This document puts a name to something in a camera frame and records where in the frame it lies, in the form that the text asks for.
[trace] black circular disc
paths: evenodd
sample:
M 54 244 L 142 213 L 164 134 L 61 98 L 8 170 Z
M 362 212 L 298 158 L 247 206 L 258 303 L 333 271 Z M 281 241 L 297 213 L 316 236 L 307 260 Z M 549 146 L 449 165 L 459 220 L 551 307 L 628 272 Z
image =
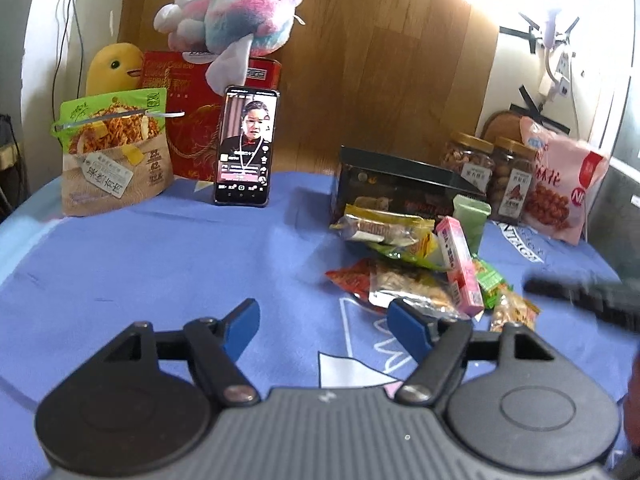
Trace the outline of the black circular disc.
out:
M 615 403 L 577 370 L 563 376 L 534 367 L 498 368 L 462 384 L 447 407 L 454 434 L 477 455 L 526 474 L 601 461 L 618 434 Z
M 172 462 L 194 446 L 209 419 L 209 403 L 201 391 L 158 372 L 63 383 L 40 404 L 35 427 L 54 464 L 109 477 Z

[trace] blue tablecloth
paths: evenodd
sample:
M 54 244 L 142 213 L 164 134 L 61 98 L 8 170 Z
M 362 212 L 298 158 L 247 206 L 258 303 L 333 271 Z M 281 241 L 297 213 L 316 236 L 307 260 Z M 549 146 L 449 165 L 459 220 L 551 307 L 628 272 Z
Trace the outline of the blue tablecloth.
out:
M 53 182 L 0 225 L 0 479 L 46 473 L 33 432 L 37 403 L 134 320 L 175 330 L 254 297 L 261 326 L 238 364 L 261 394 L 273 386 L 392 388 L 405 379 L 415 362 L 384 317 L 324 276 L 364 254 L 327 230 L 330 184 L 276 174 L 271 202 L 259 209 L 212 206 L 211 187 L 179 179 L 136 206 L 61 219 Z M 528 228 L 488 224 L 480 254 L 516 290 L 533 270 L 616 278 L 587 244 Z M 620 399 L 637 338 L 567 304 L 536 303 L 541 336 Z M 180 364 L 162 366 L 188 377 Z M 490 368 L 471 363 L 468 374 Z

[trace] wooden door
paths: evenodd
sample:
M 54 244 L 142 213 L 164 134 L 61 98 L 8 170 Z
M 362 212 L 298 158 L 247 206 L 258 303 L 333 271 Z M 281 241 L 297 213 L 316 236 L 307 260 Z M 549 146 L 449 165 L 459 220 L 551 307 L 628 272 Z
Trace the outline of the wooden door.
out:
M 120 40 L 166 50 L 153 30 L 172 0 L 124 0 Z M 303 0 L 283 65 L 274 170 L 331 173 L 341 144 L 439 163 L 474 132 L 497 27 L 463 0 Z

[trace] smartphone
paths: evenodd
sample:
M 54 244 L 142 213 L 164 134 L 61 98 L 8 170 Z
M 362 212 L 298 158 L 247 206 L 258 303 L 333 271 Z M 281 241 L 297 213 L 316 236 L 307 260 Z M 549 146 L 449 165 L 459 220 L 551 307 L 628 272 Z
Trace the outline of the smartphone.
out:
M 226 89 L 214 188 L 216 204 L 267 205 L 279 98 L 275 90 L 247 86 Z

